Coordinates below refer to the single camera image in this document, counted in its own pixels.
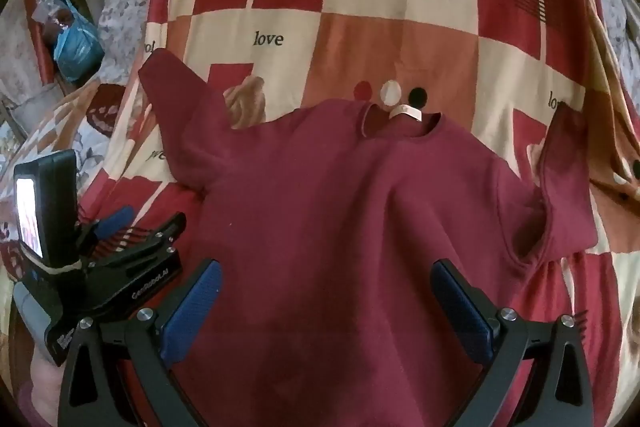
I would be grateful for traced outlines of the person's left hand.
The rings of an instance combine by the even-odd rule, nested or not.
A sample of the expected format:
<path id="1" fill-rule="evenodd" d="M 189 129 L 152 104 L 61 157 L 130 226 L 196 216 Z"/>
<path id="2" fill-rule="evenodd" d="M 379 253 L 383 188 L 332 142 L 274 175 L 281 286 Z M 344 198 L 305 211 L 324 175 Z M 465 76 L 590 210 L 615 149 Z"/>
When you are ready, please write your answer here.
<path id="1" fill-rule="evenodd" d="M 29 367 L 29 380 L 18 392 L 18 406 L 31 426 L 58 425 L 65 364 L 52 363 L 37 347 Z"/>

